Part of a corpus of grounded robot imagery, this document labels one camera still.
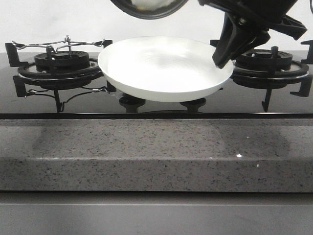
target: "gas stove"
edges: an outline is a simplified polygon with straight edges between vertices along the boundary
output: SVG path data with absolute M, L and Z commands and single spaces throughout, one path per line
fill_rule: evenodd
M 308 66 L 313 62 L 312 41 L 303 42 L 310 45 L 309 53 L 282 52 L 278 47 L 250 50 L 234 61 L 234 73 L 219 91 L 172 103 L 119 91 L 101 72 L 97 53 L 72 49 L 111 43 L 76 42 L 69 36 L 45 44 L 6 43 L 7 54 L 0 54 L 0 118 L 313 117 L 313 76 Z M 27 47 L 45 51 L 18 53 Z

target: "white wall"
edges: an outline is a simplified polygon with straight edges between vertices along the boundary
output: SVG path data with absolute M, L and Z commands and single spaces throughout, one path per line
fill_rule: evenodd
M 0 0 L 0 6 L 0 52 L 5 52 L 4 43 L 12 40 L 42 43 L 61 40 L 65 35 L 77 41 L 168 35 L 209 42 L 220 37 L 224 17 L 217 9 L 199 6 L 197 0 L 190 0 L 169 17 L 152 21 L 131 17 L 109 0 Z M 309 0 L 299 0 L 289 12 L 309 29 L 299 41 L 271 31 L 272 39 L 262 48 L 276 45 L 281 50 L 307 50 L 300 42 L 313 39 L 313 15 L 309 6 Z

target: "burner cap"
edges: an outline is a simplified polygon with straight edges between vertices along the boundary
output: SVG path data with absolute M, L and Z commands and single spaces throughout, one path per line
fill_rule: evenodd
M 273 59 L 271 50 L 254 49 L 236 58 L 235 66 L 247 70 L 269 71 L 275 65 L 276 71 L 289 70 L 292 64 L 292 55 L 279 51 L 277 59 Z
M 60 51 L 52 54 L 49 60 L 47 53 L 35 56 L 35 65 L 38 71 L 50 72 L 50 66 L 54 66 L 56 71 L 75 71 L 89 67 L 89 55 L 83 51 Z

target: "lens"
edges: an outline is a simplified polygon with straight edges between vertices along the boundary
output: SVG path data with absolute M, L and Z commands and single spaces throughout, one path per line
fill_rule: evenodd
M 111 0 L 127 14 L 146 20 L 169 16 L 188 0 Z

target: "speckled gray stone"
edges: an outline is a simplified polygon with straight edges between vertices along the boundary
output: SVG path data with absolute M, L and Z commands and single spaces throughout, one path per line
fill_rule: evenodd
M 0 190 L 313 192 L 312 123 L 0 120 Z

